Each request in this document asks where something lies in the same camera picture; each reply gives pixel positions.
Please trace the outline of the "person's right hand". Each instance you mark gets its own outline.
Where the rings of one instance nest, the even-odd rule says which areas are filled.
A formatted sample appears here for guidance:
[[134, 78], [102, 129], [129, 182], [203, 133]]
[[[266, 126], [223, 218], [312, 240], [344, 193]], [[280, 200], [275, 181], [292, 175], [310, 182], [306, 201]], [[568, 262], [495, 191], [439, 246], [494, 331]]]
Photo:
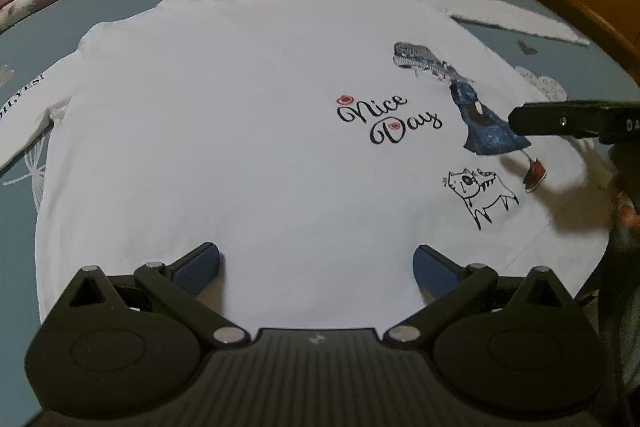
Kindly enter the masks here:
[[616, 171], [608, 191], [617, 206], [617, 217], [633, 236], [639, 237], [639, 147], [614, 145], [610, 159]]

